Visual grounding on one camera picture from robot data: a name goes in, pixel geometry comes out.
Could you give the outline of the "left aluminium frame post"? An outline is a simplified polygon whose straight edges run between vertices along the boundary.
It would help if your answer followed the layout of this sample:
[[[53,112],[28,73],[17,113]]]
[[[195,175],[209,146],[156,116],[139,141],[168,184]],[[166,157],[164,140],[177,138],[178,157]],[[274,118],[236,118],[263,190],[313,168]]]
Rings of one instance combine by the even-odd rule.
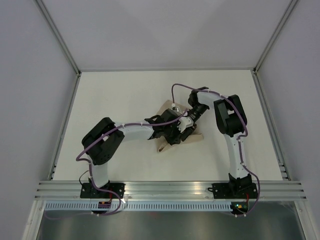
[[[81,74],[81,70],[79,69],[78,65],[76,64],[66,42],[63,39],[57,25],[55,24],[54,19],[52,18],[45,2],[43,0],[34,0],[35,5],[39,9],[43,19],[45,20],[46,24],[48,25],[50,31],[52,32],[55,40],[57,41],[63,55],[65,56],[67,62],[75,72],[77,76]]]

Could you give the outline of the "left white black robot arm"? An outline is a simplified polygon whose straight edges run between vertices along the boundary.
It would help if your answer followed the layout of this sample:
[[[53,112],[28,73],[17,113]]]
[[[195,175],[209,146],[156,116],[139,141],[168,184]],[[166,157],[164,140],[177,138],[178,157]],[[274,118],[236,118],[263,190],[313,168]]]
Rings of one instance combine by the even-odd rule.
[[[164,138],[168,145],[178,145],[186,140],[188,129],[193,124],[187,110],[179,113],[170,108],[141,122],[115,123],[109,117],[104,117],[81,141],[84,153],[88,156],[86,161],[89,163],[92,193],[98,198],[108,195],[108,162],[121,143]]]

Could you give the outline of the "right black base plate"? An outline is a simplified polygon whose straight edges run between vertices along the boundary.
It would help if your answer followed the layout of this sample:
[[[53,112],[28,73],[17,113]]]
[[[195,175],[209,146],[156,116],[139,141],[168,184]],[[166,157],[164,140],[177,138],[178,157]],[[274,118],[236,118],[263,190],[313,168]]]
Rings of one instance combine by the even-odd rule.
[[[258,190],[255,183],[252,183],[251,186],[245,187],[244,189],[234,191],[228,183],[213,183],[211,187],[208,188],[208,191],[213,194],[215,200],[246,200],[247,198],[256,199],[258,197]]]

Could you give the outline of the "aluminium mounting rail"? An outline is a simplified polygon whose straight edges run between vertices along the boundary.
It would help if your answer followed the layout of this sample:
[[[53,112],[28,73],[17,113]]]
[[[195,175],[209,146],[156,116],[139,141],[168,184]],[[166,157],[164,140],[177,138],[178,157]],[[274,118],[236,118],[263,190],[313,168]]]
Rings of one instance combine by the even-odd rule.
[[[124,181],[123,198],[131,201],[225,201],[219,190],[211,190],[217,181]],[[260,201],[305,201],[306,193],[299,181],[261,181],[257,184]],[[80,200],[78,181],[40,181],[35,200]]]

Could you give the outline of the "aluminium frame post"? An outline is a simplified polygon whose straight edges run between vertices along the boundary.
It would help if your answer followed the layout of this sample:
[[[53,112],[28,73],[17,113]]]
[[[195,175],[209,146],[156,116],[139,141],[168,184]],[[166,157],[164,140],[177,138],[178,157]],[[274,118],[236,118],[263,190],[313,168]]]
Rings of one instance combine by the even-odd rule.
[[[272,50],[273,46],[275,45],[276,41],[280,37],[282,31],[284,30],[287,22],[289,21],[292,13],[296,9],[297,5],[299,4],[299,0],[290,0],[287,7],[285,8],[280,20],[278,21],[274,31],[271,34],[266,46],[264,47],[260,57],[257,60],[254,68],[252,69],[253,73],[256,75],[258,71],[261,69],[262,65],[264,64],[266,58],[269,55],[269,52]]]
[[[43,0],[34,0],[35,5],[39,9],[43,19],[45,20],[46,24],[48,25],[50,31],[52,32],[55,40],[57,41],[63,55],[65,56],[67,62],[75,72],[77,76],[81,74],[81,70],[79,69],[78,65],[76,64],[66,42],[63,39],[57,25],[55,24],[54,19],[52,18],[45,2]]]

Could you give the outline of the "right aluminium frame post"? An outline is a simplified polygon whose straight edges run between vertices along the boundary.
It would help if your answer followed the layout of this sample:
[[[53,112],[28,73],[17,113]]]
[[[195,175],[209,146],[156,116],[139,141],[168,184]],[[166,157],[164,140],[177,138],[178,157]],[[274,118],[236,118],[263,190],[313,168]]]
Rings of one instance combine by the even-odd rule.
[[[276,41],[280,37],[282,31],[284,30],[287,22],[289,21],[292,13],[296,9],[297,5],[299,4],[299,0],[290,0],[287,7],[285,8],[280,20],[278,21],[274,31],[271,34],[266,46],[264,47],[260,57],[257,60],[254,68],[252,69],[253,73],[256,75],[258,71],[261,69],[262,65],[264,64],[266,58],[269,55],[269,52],[272,50],[273,46],[275,45]]]

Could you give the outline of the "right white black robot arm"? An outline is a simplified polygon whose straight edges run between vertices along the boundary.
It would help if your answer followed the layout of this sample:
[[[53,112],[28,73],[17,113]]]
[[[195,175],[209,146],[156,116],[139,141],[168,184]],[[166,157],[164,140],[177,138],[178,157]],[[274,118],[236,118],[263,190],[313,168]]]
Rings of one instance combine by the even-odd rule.
[[[205,111],[214,110],[219,132],[224,136],[230,161],[228,192],[241,197],[252,183],[250,173],[245,170],[246,158],[243,138],[248,136],[247,117],[240,97],[236,94],[223,96],[207,87],[193,89],[188,103],[192,107],[189,115],[196,122]]]

